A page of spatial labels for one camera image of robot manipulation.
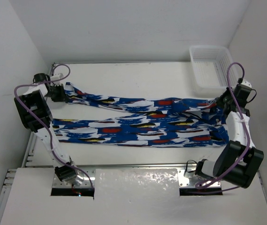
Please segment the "blue white red patterned trousers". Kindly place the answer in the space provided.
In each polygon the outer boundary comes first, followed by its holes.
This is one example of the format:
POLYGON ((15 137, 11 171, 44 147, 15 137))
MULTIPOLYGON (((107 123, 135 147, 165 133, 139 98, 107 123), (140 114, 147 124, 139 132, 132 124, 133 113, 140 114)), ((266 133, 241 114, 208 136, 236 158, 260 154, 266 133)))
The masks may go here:
POLYGON ((217 147, 229 142, 223 110, 214 99, 165 98, 147 100, 94 95, 66 83, 69 104, 124 113, 105 120, 54 119, 62 143, 133 147, 217 147))

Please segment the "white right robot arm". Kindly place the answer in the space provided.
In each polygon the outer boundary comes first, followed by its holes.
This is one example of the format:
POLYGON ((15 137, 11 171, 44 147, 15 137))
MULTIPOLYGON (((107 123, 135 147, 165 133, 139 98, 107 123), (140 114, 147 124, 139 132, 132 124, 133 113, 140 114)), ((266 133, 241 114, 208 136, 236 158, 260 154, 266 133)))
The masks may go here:
POLYGON ((229 142, 216 161, 202 159, 197 163, 194 174, 206 179, 199 187, 219 177, 240 188, 248 188, 253 181, 264 153, 255 147, 250 136, 250 111, 245 106, 251 91, 249 84, 237 84, 233 91, 226 90, 217 99, 217 105, 224 109, 229 142))

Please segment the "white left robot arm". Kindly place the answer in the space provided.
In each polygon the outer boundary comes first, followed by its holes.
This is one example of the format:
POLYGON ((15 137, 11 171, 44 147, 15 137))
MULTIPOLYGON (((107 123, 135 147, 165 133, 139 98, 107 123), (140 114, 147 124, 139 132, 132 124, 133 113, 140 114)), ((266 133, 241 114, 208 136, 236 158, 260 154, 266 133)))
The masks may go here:
POLYGON ((62 86, 50 85, 50 77, 39 73, 34 75, 33 84, 20 85, 14 90, 14 102, 23 126, 33 132, 45 146, 59 181, 72 186, 82 184, 80 172, 67 153, 62 150, 53 130, 53 117, 45 100, 62 93, 62 86))

